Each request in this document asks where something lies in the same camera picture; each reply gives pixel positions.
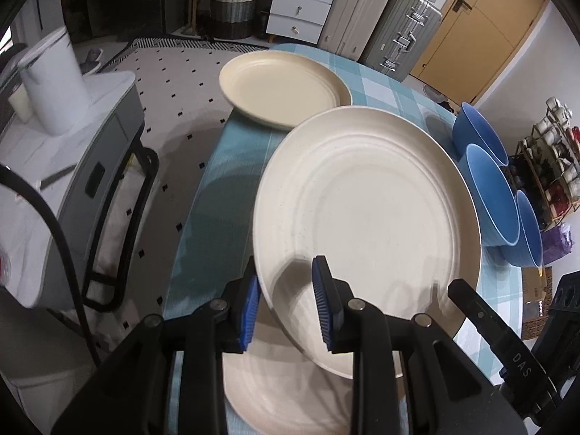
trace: black and white rug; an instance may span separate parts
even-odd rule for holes
[[[147,314],[162,313],[182,227],[231,105],[218,76],[240,53],[264,47],[178,37],[134,40],[103,69],[132,71],[145,117],[141,141],[160,167],[141,220],[127,293],[116,312],[89,310],[92,329],[114,348]],[[116,273],[121,245],[143,176],[128,166],[101,237],[97,270]]]

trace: purple bag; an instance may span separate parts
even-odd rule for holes
[[[543,264],[548,265],[572,252],[574,242],[566,223],[542,232]]]

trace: screw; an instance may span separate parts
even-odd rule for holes
[[[210,302],[210,308],[214,311],[223,311],[227,307],[227,302],[223,299],[214,299]]]
[[[353,311],[362,311],[364,309],[364,301],[362,299],[351,299],[349,301],[349,307],[353,310]]]
[[[429,327],[433,323],[427,314],[417,314],[415,316],[415,322],[421,327]]]
[[[161,322],[163,322],[163,318],[157,314],[149,314],[146,316],[146,318],[143,319],[143,324],[145,324],[145,327],[152,329],[157,327]]]

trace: suitcase handle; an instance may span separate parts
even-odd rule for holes
[[[409,39],[411,39],[411,42],[401,52],[411,52],[411,49],[413,49],[413,46],[417,42],[417,39],[416,39],[416,37],[413,34],[409,34]]]

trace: beige suitcase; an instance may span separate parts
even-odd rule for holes
[[[388,0],[334,0],[318,47],[358,60]]]

